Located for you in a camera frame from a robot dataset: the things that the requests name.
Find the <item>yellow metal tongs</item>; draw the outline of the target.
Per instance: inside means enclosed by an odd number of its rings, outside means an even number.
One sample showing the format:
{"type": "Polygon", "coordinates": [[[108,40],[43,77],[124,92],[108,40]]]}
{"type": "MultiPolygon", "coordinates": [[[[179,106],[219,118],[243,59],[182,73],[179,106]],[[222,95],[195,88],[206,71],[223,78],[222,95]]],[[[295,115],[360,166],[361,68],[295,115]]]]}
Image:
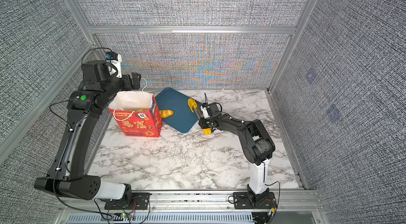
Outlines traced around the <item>yellow metal tongs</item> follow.
{"type": "Polygon", "coordinates": [[[190,110],[197,116],[198,125],[201,127],[204,134],[205,135],[210,135],[211,134],[211,129],[207,126],[206,118],[202,114],[202,111],[199,109],[199,106],[198,106],[197,102],[194,99],[189,98],[188,99],[188,106],[189,106],[190,110]]]}

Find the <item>red paper gift bag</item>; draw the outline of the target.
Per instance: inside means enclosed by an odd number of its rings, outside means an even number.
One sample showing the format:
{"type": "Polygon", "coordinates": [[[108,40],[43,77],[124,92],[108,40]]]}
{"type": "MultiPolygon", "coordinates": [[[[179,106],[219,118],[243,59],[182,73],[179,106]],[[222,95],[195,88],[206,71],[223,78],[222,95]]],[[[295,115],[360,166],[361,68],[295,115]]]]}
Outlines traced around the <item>red paper gift bag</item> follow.
{"type": "Polygon", "coordinates": [[[162,118],[154,94],[141,90],[119,92],[108,106],[125,136],[159,137],[162,118]]]}

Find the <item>teal plastic tray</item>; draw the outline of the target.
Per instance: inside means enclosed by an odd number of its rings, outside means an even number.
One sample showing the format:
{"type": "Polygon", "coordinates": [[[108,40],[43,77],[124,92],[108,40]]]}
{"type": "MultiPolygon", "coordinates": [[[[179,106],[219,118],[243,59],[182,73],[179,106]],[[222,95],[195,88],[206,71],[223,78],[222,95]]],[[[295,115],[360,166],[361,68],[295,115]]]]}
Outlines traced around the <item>teal plastic tray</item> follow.
{"type": "Polygon", "coordinates": [[[188,100],[191,97],[172,88],[165,88],[155,96],[159,110],[171,110],[173,115],[163,118],[162,121],[181,133],[188,133],[198,122],[198,118],[191,111],[188,100]]]}

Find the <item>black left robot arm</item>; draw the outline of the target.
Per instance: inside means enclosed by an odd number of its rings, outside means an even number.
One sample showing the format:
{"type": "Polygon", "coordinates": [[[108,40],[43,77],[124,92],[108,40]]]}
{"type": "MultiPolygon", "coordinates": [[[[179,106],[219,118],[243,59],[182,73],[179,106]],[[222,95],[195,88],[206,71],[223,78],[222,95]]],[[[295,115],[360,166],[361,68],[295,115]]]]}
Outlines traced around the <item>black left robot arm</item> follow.
{"type": "Polygon", "coordinates": [[[130,185],[88,175],[85,159],[93,130],[105,107],[119,92],[138,90],[140,81],[140,74],[131,73],[120,78],[105,75],[80,83],[68,100],[67,125],[58,153],[46,176],[36,178],[35,189],[65,198],[131,202],[130,185]]]}

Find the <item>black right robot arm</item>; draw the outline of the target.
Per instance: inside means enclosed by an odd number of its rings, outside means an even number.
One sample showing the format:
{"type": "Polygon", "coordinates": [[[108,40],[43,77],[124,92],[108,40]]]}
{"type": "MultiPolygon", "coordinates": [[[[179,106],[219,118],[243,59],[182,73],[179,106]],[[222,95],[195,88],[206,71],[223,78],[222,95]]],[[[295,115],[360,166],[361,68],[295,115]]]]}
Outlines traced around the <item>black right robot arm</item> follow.
{"type": "Polygon", "coordinates": [[[219,130],[239,138],[243,154],[251,164],[247,191],[254,197],[264,194],[268,189],[268,167],[276,146],[263,123],[258,119],[240,120],[224,113],[218,103],[205,102],[200,107],[199,126],[205,134],[219,130]]]}

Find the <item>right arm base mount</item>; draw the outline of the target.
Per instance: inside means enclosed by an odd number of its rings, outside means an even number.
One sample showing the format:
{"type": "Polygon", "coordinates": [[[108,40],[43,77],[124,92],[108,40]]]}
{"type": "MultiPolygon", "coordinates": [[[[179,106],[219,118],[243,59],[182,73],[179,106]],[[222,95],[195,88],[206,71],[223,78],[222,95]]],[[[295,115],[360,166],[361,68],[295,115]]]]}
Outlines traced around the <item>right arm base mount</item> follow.
{"type": "Polygon", "coordinates": [[[277,199],[271,191],[261,194],[253,192],[234,192],[231,203],[235,209],[276,209],[277,199]]]}

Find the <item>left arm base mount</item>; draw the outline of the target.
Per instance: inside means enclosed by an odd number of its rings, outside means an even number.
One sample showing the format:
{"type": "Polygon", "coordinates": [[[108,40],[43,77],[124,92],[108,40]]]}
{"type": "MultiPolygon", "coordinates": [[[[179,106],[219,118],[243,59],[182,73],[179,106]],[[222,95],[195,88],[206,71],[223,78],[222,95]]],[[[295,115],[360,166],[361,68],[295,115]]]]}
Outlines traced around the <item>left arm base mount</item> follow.
{"type": "Polygon", "coordinates": [[[133,192],[125,195],[121,200],[103,200],[105,210],[147,210],[151,194],[148,192],[133,192]]]}

